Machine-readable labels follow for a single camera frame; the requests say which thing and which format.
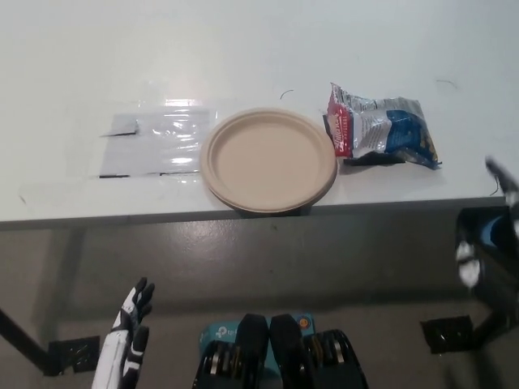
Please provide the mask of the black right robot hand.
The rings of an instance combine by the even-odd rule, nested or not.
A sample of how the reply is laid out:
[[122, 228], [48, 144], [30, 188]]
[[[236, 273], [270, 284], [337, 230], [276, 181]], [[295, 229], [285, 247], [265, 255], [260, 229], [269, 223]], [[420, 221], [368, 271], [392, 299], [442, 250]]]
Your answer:
[[471, 289], [484, 274], [478, 249], [506, 271], [518, 273], [518, 182], [494, 159], [486, 158], [485, 165], [503, 193], [504, 205], [465, 208], [457, 217], [455, 261], [461, 282]]

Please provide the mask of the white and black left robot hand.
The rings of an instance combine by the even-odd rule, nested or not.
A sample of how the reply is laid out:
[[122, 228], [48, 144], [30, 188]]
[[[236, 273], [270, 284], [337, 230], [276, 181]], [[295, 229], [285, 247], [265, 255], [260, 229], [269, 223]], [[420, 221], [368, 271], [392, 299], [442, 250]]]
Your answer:
[[128, 293], [105, 337], [92, 382], [93, 388], [136, 387], [149, 337], [149, 327], [144, 326], [142, 320], [152, 310], [154, 289], [155, 284], [143, 277]]

